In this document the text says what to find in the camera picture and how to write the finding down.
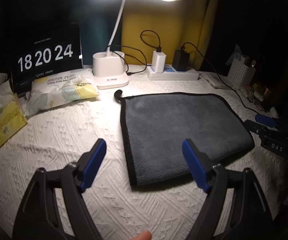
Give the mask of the fingertip at bottom edge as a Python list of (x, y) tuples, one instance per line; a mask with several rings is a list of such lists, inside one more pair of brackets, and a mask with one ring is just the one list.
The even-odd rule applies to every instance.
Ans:
[(138, 234), (136, 237), (131, 238), (130, 240), (151, 240), (152, 234), (149, 231), (143, 231)]

